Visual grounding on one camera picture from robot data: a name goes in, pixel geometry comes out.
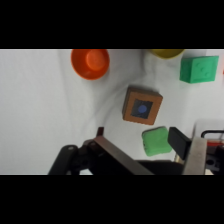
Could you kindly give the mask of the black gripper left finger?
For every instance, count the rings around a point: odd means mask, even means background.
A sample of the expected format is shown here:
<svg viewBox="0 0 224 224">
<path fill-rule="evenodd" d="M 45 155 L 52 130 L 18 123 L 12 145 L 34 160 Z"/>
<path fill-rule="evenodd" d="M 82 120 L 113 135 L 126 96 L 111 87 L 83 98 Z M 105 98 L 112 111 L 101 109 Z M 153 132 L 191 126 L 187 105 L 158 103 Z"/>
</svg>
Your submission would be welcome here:
<svg viewBox="0 0 224 224">
<path fill-rule="evenodd" d="M 104 136 L 104 128 L 99 127 L 94 142 L 104 149 L 113 159 L 122 165 L 129 173 L 133 175 L 152 175 L 152 172 L 147 170 L 137 161 L 121 151 L 118 147 L 112 144 Z"/>
</svg>

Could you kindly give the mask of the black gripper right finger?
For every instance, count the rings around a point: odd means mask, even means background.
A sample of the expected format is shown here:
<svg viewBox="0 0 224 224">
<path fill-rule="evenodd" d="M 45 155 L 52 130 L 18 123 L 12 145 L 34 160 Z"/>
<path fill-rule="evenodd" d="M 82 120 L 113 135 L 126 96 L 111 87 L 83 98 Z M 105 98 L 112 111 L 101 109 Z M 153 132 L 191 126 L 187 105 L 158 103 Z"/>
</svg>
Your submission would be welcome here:
<svg viewBox="0 0 224 224">
<path fill-rule="evenodd" d="M 176 127 L 170 127 L 168 143 L 184 162 L 183 175 L 203 175 L 207 155 L 207 140 L 194 137 L 190 140 Z"/>
</svg>

